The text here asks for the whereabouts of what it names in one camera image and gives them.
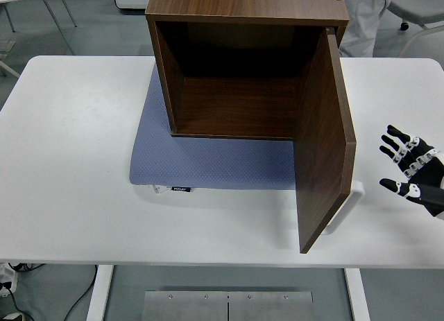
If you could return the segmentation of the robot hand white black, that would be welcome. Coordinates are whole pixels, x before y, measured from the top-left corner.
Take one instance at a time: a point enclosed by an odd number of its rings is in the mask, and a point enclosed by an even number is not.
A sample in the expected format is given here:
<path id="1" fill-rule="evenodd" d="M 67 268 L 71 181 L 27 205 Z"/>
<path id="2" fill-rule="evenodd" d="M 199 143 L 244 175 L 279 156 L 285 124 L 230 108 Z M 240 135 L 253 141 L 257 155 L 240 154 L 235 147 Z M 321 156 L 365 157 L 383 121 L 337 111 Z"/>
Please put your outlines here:
<path id="1" fill-rule="evenodd" d="M 433 217 L 443 219 L 443 152 L 422 138 L 388 125 L 379 150 L 397 165 L 406 182 L 383 178 L 379 184 L 417 205 Z"/>

